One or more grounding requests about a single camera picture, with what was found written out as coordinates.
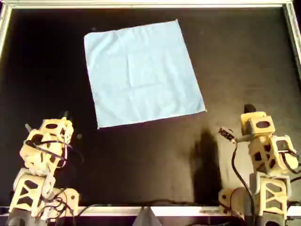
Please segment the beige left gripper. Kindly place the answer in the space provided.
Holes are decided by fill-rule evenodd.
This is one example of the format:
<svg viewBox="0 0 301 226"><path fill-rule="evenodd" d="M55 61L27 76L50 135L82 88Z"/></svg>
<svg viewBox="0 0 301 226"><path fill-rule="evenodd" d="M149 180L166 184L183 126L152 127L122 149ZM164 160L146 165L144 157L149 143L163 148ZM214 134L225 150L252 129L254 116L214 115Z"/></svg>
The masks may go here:
<svg viewBox="0 0 301 226"><path fill-rule="evenodd" d="M61 119L45 119L40 126L40 131L49 133L54 140L70 143L73 134L72 122L68 120L69 111L63 113Z"/></svg>

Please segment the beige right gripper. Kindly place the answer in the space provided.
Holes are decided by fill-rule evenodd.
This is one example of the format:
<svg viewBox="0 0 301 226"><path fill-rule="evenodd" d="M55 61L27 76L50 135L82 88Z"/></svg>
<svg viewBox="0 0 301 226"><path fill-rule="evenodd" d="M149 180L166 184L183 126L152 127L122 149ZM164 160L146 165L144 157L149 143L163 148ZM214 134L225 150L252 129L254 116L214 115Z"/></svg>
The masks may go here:
<svg viewBox="0 0 301 226"><path fill-rule="evenodd" d="M242 137L240 141L251 141L260 136L270 136L275 132L271 116L265 112L256 112L252 104L244 105L244 114L240 117Z"/></svg>

